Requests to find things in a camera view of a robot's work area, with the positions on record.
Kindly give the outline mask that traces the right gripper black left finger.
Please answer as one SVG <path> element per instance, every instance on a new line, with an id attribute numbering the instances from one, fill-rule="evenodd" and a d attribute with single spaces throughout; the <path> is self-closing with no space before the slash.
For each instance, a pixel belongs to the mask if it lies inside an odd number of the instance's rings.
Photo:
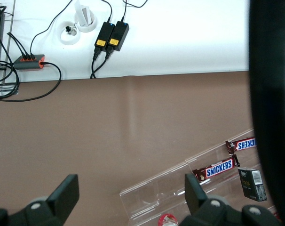
<path id="1" fill-rule="evenodd" d="M 0 226 L 63 226 L 79 200 L 79 179 L 69 174 L 45 200 L 9 215 L 0 208 Z"/>

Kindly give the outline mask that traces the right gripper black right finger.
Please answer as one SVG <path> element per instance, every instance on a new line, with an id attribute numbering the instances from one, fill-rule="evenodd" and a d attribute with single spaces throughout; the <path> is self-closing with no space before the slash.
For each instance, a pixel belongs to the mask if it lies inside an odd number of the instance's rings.
<path id="1" fill-rule="evenodd" d="M 190 211 L 181 226 L 280 226 L 268 209 L 246 205 L 241 211 L 225 204 L 219 196 L 208 198 L 197 178 L 185 175 L 185 200 Z"/>

